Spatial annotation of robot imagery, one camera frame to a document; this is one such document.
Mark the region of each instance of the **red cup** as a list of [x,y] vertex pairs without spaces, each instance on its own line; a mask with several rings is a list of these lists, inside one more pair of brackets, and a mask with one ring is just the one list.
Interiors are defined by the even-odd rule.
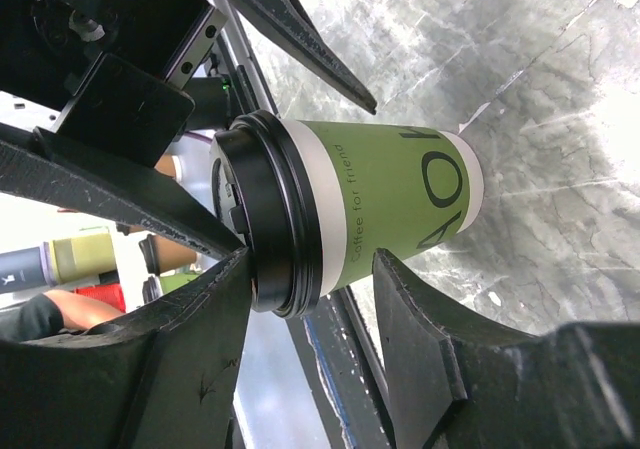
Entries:
[[126,312],[124,294],[122,294],[122,287],[119,283],[105,284],[104,286],[79,287],[73,292],[81,296],[102,301],[121,312]]

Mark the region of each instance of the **black shirt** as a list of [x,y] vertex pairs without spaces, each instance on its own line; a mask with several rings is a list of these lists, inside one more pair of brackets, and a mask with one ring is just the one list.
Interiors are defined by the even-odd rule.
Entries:
[[0,319],[0,339],[24,342],[55,336],[64,328],[58,306],[44,294],[29,299],[20,309]]

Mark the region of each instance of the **robotic claw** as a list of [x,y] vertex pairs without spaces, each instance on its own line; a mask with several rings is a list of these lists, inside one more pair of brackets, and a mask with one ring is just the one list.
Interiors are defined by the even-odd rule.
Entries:
[[[298,0],[229,1],[375,112]],[[143,226],[222,259],[82,336],[0,343],[3,447],[225,447],[251,308],[250,254],[152,168],[203,116],[202,94],[219,95],[223,128],[258,108],[218,40],[228,16],[207,0],[0,0],[0,89],[62,112],[55,133],[0,125],[0,191]],[[201,90],[190,80],[205,60],[220,70]],[[392,445],[638,442],[637,326],[576,324],[536,338],[460,306],[388,252],[377,254],[374,279]]]

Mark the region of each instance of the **black letter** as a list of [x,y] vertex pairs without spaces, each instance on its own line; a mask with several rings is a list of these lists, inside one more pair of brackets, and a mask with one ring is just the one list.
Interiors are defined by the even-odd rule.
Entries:
[[403,129],[411,131],[411,134],[400,134],[400,137],[404,137],[405,139],[440,139],[440,136],[437,134],[423,134],[410,127],[404,127]]
[[[436,159],[442,159],[443,161],[447,161],[449,164],[451,164],[454,167],[454,169],[458,173],[458,188],[456,189],[456,191],[453,193],[451,197],[447,197],[446,199],[440,199],[438,196],[436,196],[431,190],[431,184],[429,183],[429,175],[427,173],[427,169],[429,168],[429,163]],[[429,199],[431,200],[433,205],[439,209],[444,209],[445,207],[449,207],[451,204],[453,204],[458,200],[458,197],[460,197],[460,194],[462,193],[462,172],[460,171],[458,164],[456,164],[456,161],[454,161],[447,154],[443,154],[442,152],[432,151],[432,152],[427,152],[424,155],[424,157],[422,158],[422,178],[424,179],[424,187],[427,190],[427,195],[429,196]]]
[[[444,237],[444,233],[447,232],[447,229],[449,229],[449,226],[454,222],[456,222],[458,219],[460,219],[461,214],[462,214],[462,211],[456,214],[455,216],[453,216],[447,222],[445,222],[439,229],[436,229],[427,237],[425,237],[423,240],[421,240],[416,249],[420,249],[421,251],[424,251],[425,249],[431,249],[433,246],[439,244],[442,238]],[[435,237],[438,234],[440,234],[440,237],[438,237],[438,240],[436,242],[434,243],[429,242],[431,239],[433,239],[433,237]]]

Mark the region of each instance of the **marble floor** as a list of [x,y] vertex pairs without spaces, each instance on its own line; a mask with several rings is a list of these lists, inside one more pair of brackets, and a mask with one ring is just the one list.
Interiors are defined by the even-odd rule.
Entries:
[[379,114],[249,28],[283,116],[430,126],[480,159],[480,216],[412,269],[532,333],[640,319],[638,0],[301,1]]

